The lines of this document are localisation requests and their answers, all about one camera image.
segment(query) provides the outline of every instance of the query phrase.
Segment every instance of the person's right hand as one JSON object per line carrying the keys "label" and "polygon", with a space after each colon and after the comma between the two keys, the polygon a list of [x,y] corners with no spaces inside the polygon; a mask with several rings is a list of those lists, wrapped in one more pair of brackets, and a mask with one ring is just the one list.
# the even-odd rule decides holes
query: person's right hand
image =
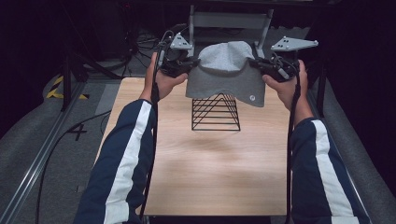
{"label": "person's right hand", "polygon": [[[301,96],[297,102],[294,125],[297,125],[301,120],[312,118],[313,114],[311,107],[306,99],[306,93],[308,89],[308,74],[305,70],[304,62],[299,60],[300,64],[300,85],[301,85]],[[262,80],[277,92],[279,99],[283,102],[285,107],[290,110],[291,102],[295,92],[295,86],[297,84],[297,78],[294,77],[286,82],[277,82],[268,75],[263,75]]]}

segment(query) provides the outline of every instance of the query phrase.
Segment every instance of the hand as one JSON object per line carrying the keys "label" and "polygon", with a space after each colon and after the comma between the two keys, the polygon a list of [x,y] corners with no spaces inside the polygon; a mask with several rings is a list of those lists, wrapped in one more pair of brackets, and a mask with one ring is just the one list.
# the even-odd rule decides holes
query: hand
{"label": "hand", "polygon": [[[152,89],[152,79],[154,74],[154,66],[155,60],[157,58],[157,52],[154,52],[151,56],[151,63],[146,70],[146,78],[145,78],[145,88],[142,91],[139,99],[145,99],[151,102],[151,89]],[[183,83],[187,79],[187,73],[183,73],[178,77],[169,77],[166,76],[161,70],[157,72],[156,82],[158,86],[158,90],[160,92],[160,99],[163,99],[165,96],[171,93],[172,89],[178,85]]]}
{"label": "hand", "polygon": [[[295,112],[295,120],[294,125],[297,125],[301,120],[314,117],[312,114],[311,107],[306,99],[306,93],[308,90],[308,74],[305,70],[304,62],[299,60],[300,64],[300,85],[301,85],[301,96],[297,102],[296,112]],[[286,81],[286,82],[277,82],[272,77],[268,75],[262,76],[262,80],[271,87],[272,89],[277,91],[277,96],[283,102],[285,107],[290,110],[291,102],[293,100],[293,95],[295,92],[295,85],[297,84],[297,78]]]}

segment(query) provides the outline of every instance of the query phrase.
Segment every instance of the black cable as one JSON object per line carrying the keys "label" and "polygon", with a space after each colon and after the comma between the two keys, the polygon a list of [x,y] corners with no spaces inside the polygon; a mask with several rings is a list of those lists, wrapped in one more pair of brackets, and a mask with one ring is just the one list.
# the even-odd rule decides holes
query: black cable
{"label": "black cable", "polygon": [[288,148],[287,148],[287,158],[286,158],[286,220],[285,224],[290,223],[290,216],[291,216],[291,135],[293,133],[293,126],[294,126],[294,118],[295,118],[295,110],[297,106],[298,99],[301,95],[301,84],[300,84],[300,74],[299,70],[296,71],[296,79],[297,83],[295,85],[295,91],[293,95],[293,99],[291,101],[291,108],[290,108],[290,118],[289,118],[289,129],[288,129]]}
{"label": "black cable", "polygon": [[[153,70],[153,75],[152,75],[152,83],[151,86],[152,88],[157,88],[157,83],[155,81],[156,76],[157,76],[157,72],[159,70],[158,67],[158,63],[160,61],[160,57],[161,57],[161,52],[163,51],[163,47],[166,44],[163,40],[165,39],[166,34],[170,32],[172,33],[172,38],[174,36],[172,31],[166,31],[165,34],[163,34],[163,39],[161,40],[160,44],[159,44],[159,48],[158,48],[158,52],[157,52],[157,57],[155,59],[155,64],[154,64],[154,70]],[[153,105],[153,109],[154,109],[154,114],[155,114],[155,118],[156,118],[156,123],[157,125],[153,128],[153,158],[152,158],[152,163],[150,166],[150,169],[148,171],[148,179],[147,179],[147,183],[146,183],[146,189],[145,189],[145,201],[143,201],[142,206],[140,208],[140,214],[139,214],[139,218],[141,220],[143,220],[143,215],[145,213],[145,209],[146,209],[146,204],[147,204],[147,200],[149,197],[149,187],[150,187],[150,183],[151,183],[151,177],[152,177],[152,171],[154,169],[154,162],[155,162],[155,154],[156,154],[156,150],[157,150],[157,133],[158,133],[158,102],[152,102]]]}
{"label": "black cable", "polygon": [[[142,44],[147,44],[147,43],[150,43],[150,42],[152,42],[152,46],[150,46],[150,47],[142,46]],[[137,44],[137,48],[138,49],[152,50],[152,49],[155,49],[158,46],[159,41],[158,41],[158,39],[151,39],[150,41],[139,41],[136,44]]]}
{"label": "black cable", "polygon": [[147,43],[150,43],[150,42],[152,42],[153,43],[153,48],[156,46],[156,43],[159,41],[159,39],[158,38],[151,38],[151,39],[148,39],[148,38],[145,38],[145,39],[143,39],[143,40],[138,40],[138,41],[136,41],[136,44],[147,44]]}
{"label": "black cable", "polygon": [[183,32],[185,31],[185,30],[187,30],[187,29],[189,29],[190,28],[190,26],[186,26],[184,29],[182,29],[179,33],[182,35],[183,34]]}
{"label": "black cable", "polygon": [[146,58],[148,58],[148,59],[151,59],[147,54],[142,53],[140,50],[139,50],[139,53],[140,53],[140,55],[142,55],[142,56],[144,56],[144,57],[146,57]]}
{"label": "black cable", "polygon": [[35,224],[39,223],[39,217],[40,217],[40,202],[41,202],[41,193],[43,191],[43,184],[44,184],[44,177],[47,171],[47,167],[50,163],[50,157],[52,156],[52,153],[54,151],[54,149],[56,148],[56,146],[59,144],[59,142],[62,140],[62,138],[67,134],[70,133],[71,131],[75,130],[79,125],[81,125],[82,123],[91,120],[91,119],[96,119],[100,116],[103,116],[104,114],[108,114],[110,113],[111,110],[108,110],[105,113],[99,114],[99,115],[95,115],[93,117],[90,117],[88,119],[84,119],[83,121],[80,121],[79,123],[76,123],[75,125],[73,125],[71,128],[67,129],[66,132],[64,132],[55,142],[54,146],[52,147],[52,149],[49,152],[49,156],[46,159],[46,163],[44,164],[43,170],[41,172],[41,179],[40,179],[40,185],[39,185],[39,189],[38,189],[38,196],[37,196],[37,201],[36,201],[36,206],[35,206]]}
{"label": "black cable", "polygon": [[124,65],[124,69],[122,70],[121,77],[123,77],[125,75],[126,67],[128,66],[128,64],[131,60],[132,60],[132,54],[130,56],[128,56],[128,59],[126,60],[127,63],[125,63],[125,65]]}
{"label": "black cable", "polygon": [[[104,67],[106,70],[108,70],[108,71],[114,71],[114,70],[116,70],[116,69],[119,69],[119,68],[121,68],[121,67],[123,67],[125,64],[127,64],[128,62],[129,62],[129,57],[126,57],[121,63],[117,63],[117,64],[114,64],[114,65],[110,65],[110,66],[108,66],[108,67]],[[90,73],[99,73],[99,71],[97,71],[96,69],[93,69],[93,68],[90,68],[90,67],[84,67],[86,70],[87,70],[87,72],[90,72]]]}
{"label": "black cable", "polygon": [[101,132],[102,134],[105,134],[105,131],[102,129],[102,127],[103,127],[103,123],[105,122],[105,119],[108,117],[109,114],[110,114],[110,113],[106,114],[106,115],[103,117],[102,121],[100,122],[100,132]]}
{"label": "black cable", "polygon": [[143,64],[142,60],[140,60],[139,58],[137,58],[135,55],[134,55],[134,57],[135,57],[145,68],[148,68],[147,65]]}
{"label": "black cable", "polygon": [[120,76],[108,71],[102,65],[100,65],[98,63],[95,63],[95,62],[92,62],[92,61],[86,59],[85,57],[83,57],[82,55],[79,55],[79,54],[75,53],[74,56],[76,56],[83,63],[86,63],[87,65],[89,65],[90,67],[94,68],[95,70],[103,73],[107,77],[110,77],[110,78],[113,78],[113,79],[123,79],[123,77],[120,77]]}

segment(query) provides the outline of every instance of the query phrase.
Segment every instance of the white stripe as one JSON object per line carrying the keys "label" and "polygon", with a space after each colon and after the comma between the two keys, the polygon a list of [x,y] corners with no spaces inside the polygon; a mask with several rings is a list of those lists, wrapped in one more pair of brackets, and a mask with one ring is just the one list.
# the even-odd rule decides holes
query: white stripe
{"label": "white stripe", "polygon": [[143,102],[137,117],[136,125],[122,156],[113,186],[106,200],[104,223],[121,223],[128,220],[129,207],[125,201],[134,184],[132,175],[138,163],[138,155],[143,132],[146,130],[151,105]]}
{"label": "white stripe", "polygon": [[332,217],[332,224],[359,224],[356,217]]}
{"label": "white stripe", "polygon": [[334,223],[340,223],[341,217],[351,217],[351,219],[356,219],[356,221],[358,221],[357,218],[353,216],[351,204],[347,199],[341,183],[338,181],[334,167],[330,161],[330,143],[326,128],[319,120],[313,120],[312,122],[317,129],[317,161],[320,177],[330,210],[332,211],[332,216],[337,217],[332,218],[332,220],[334,220]]}

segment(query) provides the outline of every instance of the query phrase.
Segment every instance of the black wire rack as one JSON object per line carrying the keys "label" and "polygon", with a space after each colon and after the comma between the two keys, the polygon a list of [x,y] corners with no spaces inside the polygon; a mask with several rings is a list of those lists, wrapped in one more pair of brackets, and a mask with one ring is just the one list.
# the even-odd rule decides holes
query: black wire rack
{"label": "black wire rack", "polygon": [[192,99],[193,131],[241,131],[235,97],[220,93],[205,99]]}

